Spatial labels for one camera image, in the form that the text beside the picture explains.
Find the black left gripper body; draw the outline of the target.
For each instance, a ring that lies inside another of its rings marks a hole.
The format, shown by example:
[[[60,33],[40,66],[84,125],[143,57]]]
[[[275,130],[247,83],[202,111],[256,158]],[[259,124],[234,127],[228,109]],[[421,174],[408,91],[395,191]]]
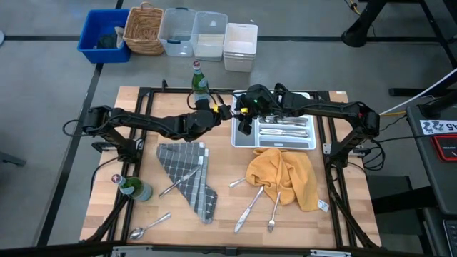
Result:
[[[215,111],[198,110],[187,115],[186,140],[196,140],[221,124],[221,115]]]

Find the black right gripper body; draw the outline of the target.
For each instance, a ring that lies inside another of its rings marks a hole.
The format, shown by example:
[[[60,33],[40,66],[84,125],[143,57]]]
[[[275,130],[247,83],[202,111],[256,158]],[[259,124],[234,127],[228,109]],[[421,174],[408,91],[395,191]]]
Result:
[[[277,109],[274,95],[261,84],[250,86],[239,96],[239,111],[249,116],[267,116]]]

